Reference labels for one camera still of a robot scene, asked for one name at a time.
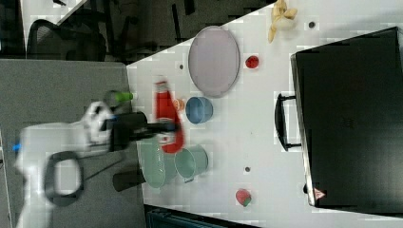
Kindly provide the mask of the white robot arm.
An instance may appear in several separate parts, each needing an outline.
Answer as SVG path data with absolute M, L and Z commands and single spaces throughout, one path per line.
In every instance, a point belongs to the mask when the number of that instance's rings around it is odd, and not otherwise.
M 49 228 L 52 212 L 84 193 L 82 159 L 128 148 L 158 134 L 173 135 L 178 123 L 162 118 L 149 123 L 142 112 L 116 114 L 94 102 L 74 123 L 42 123 L 24 128 L 16 145 L 15 167 L 25 178 L 24 204 L 16 228 Z

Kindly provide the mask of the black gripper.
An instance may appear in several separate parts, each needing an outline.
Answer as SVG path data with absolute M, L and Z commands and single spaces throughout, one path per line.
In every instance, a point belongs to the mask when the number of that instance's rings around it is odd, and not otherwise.
M 108 149 L 110 152 L 125 150 L 131 142 L 145 138 L 147 118 L 143 112 L 117 114 L 105 120 L 101 131 L 110 131 Z M 175 123 L 149 123 L 146 127 L 152 132 L 177 132 L 181 129 Z

